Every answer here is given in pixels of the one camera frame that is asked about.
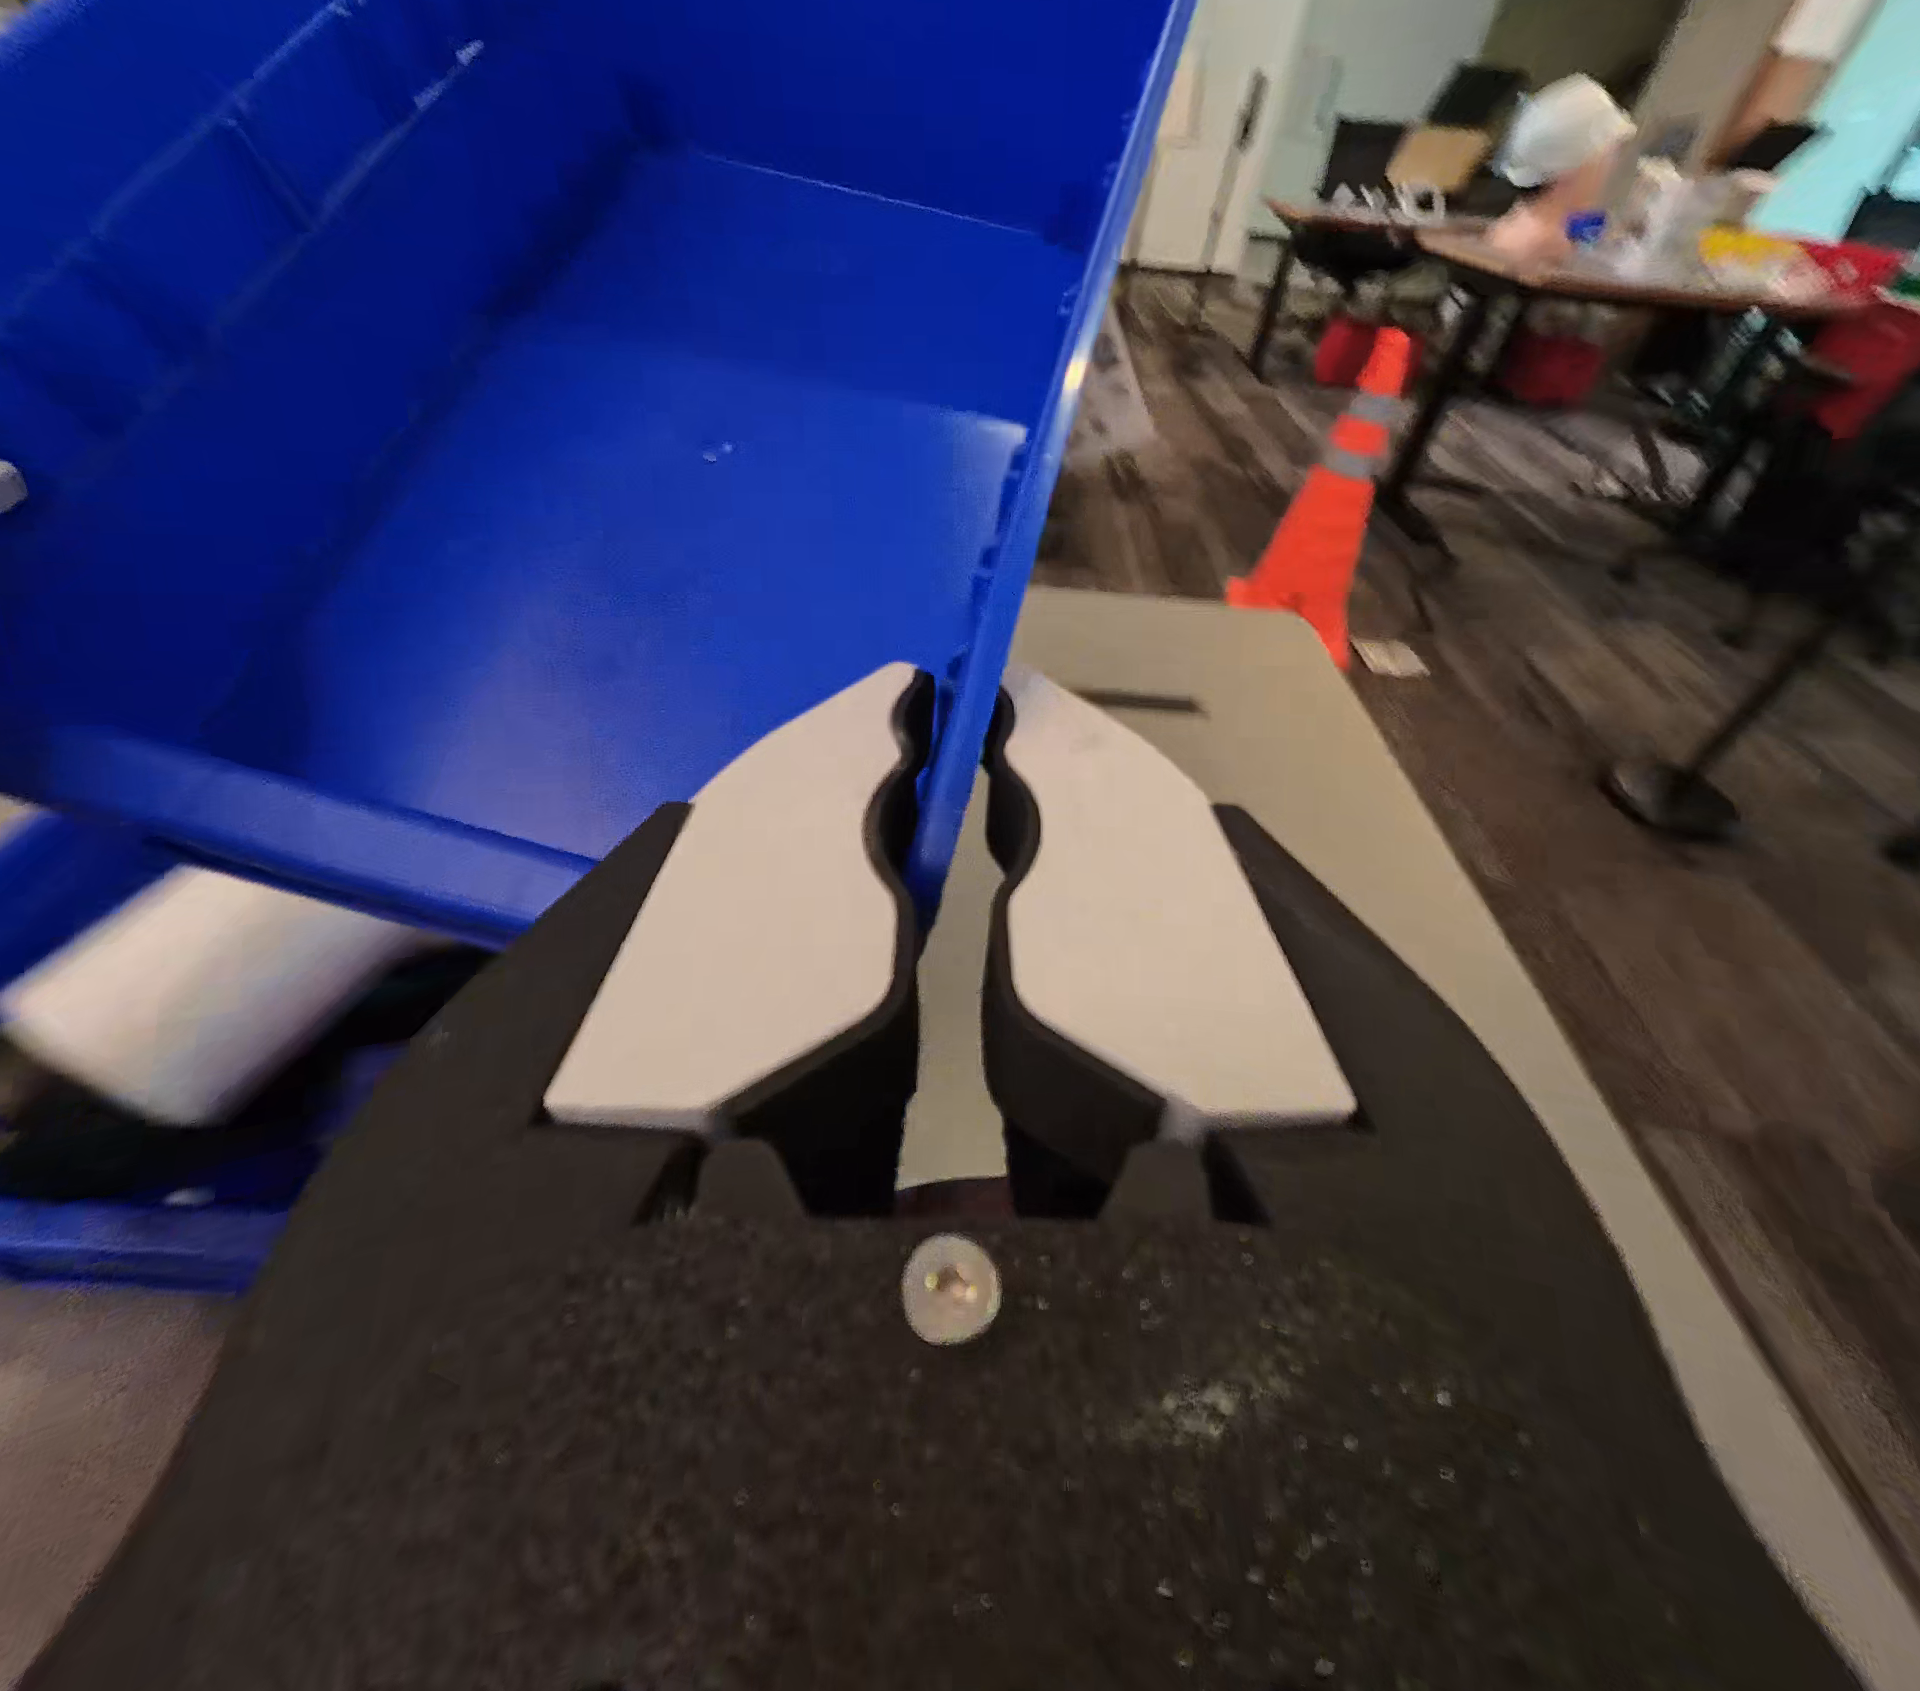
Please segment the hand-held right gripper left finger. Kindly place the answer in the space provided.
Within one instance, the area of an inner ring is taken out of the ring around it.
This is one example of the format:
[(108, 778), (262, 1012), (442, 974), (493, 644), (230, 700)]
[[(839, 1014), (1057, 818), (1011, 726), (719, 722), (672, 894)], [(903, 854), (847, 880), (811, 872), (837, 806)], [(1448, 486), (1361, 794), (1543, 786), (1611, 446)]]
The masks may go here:
[(884, 834), (922, 674), (886, 664), (760, 738), (687, 804), (542, 1096), (566, 1128), (719, 1128), (875, 1026), (915, 920)]

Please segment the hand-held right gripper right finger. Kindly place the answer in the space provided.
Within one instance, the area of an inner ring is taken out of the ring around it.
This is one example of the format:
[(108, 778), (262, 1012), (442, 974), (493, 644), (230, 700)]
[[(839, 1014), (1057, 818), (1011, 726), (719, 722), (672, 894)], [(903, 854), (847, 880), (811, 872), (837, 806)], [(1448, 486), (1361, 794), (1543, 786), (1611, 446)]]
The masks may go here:
[(985, 770), (1002, 888), (981, 1054), (1009, 1128), (1203, 1140), (1356, 1118), (1217, 808), (1157, 744), (1014, 668)]

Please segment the white device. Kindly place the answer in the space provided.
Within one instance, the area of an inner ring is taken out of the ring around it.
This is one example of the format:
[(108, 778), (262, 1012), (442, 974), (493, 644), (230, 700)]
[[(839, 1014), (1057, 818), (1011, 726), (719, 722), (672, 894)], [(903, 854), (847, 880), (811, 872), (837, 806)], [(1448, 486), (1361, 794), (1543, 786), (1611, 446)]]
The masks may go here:
[(175, 868), (4, 984), (35, 1070), (163, 1128), (245, 1104), (383, 974), (445, 936)]

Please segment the blue plastic bin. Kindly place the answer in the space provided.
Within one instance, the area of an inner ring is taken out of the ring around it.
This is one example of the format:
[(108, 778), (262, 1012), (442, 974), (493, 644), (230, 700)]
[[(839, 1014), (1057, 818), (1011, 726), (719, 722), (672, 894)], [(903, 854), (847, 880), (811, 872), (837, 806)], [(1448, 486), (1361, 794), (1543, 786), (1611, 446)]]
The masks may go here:
[(1199, 0), (50, 0), (4, 792), (509, 940), (922, 684), (944, 894)]
[[(129, 834), (4, 802), (4, 984), (175, 868)], [(237, 1294), (397, 1054), (490, 954), (405, 960), (228, 1118), (163, 1128), (35, 1070), (4, 1040), (1, 1268), (10, 1280)]]

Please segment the orange traffic cone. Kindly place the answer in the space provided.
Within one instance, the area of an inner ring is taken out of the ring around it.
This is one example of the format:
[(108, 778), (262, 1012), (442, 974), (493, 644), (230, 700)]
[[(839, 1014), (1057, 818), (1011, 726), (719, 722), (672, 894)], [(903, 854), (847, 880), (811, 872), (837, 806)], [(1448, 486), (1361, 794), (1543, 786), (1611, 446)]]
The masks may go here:
[(1417, 366), (1413, 340), (1397, 328), (1372, 336), (1345, 406), (1322, 442), (1320, 456), (1277, 520), (1258, 562), (1226, 582), (1232, 608), (1289, 614), (1302, 620), (1333, 668), (1352, 660), (1348, 608), (1360, 568), (1379, 480), (1410, 420), (1410, 380)]

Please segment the black pole stand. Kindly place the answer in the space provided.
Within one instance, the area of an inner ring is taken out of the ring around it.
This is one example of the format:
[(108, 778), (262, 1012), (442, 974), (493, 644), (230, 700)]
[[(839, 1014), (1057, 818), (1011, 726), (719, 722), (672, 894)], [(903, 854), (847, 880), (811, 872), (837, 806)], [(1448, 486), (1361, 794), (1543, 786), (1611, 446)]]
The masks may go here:
[(1748, 834), (1738, 802), (1715, 782), (1717, 770), (1775, 712), (1841, 640), (1874, 636), (1865, 612), (1818, 610), (1744, 686), (1681, 758), (1628, 752), (1596, 768), (1597, 796), (1637, 830), (1686, 848), (1726, 848)]

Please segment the red bin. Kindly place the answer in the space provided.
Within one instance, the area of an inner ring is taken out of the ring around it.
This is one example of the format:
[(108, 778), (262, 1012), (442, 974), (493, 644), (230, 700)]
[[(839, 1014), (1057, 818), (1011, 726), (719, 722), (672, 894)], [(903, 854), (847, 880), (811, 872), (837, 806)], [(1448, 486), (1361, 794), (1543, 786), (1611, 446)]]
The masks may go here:
[(1586, 334), (1524, 324), (1499, 348), (1494, 396), (1542, 412), (1577, 408), (1603, 378), (1610, 354)]

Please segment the wooden far table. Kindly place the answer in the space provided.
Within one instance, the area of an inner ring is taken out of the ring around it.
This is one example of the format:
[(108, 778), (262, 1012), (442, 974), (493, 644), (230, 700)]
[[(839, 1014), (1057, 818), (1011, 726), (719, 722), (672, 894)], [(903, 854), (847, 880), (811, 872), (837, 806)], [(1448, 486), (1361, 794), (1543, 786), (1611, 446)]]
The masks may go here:
[(1281, 238), (1245, 354), (1245, 364), (1258, 380), (1266, 376), (1268, 354), (1284, 318), (1287, 284), (1311, 236), (1363, 240), (1367, 244), (1363, 260), (1370, 266), (1392, 256), (1400, 256), (1403, 268), (1440, 266), (1461, 298), (1452, 336), (1421, 374), (1403, 438), (1387, 458), (1373, 496), (1373, 522), (1386, 526), (1400, 544), (1444, 568), (1458, 566), (1458, 554), (1437, 524), (1415, 506), (1413, 492), (1425, 488), (1459, 500), (1491, 496), (1489, 488), (1474, 480), (1430, 470), (1427, 454), (1441, 426), (1465, 400), (1476, 344), (1496, 306), (1513, 304), (1524, 312), (1540, 302), (1558, 302), (1659, 316), (1753, 314), (1757, 330), (1726, 382), (1708, 396), (1710, 408), (1727, 408), (1756, 368), (1783, 348), (1787, 334), (1865, 312), (1880, 298), (1882, 280), (1891, 274), (1887, 264), (1865, 272), (1848, 262), (1819, 264), (1802, 246), (1787, 242), (1786, 250), (1796, 254), (1796, 264), (1774, 276), (1724, 280), (1699, 260), (1684, 264), (1677, 272), (1657, 268), (1646, 276), (1626, 270), (1619, 254), (1607, 248), (1559, 244), (1542, 254), (1497, 250), (1494, 232), (1505, 224), (1504, 218), (1440, 220), (1403, 210), (1332, 206), (1318, 200), (1298, 206), (1269, 200), (1266, 206)]

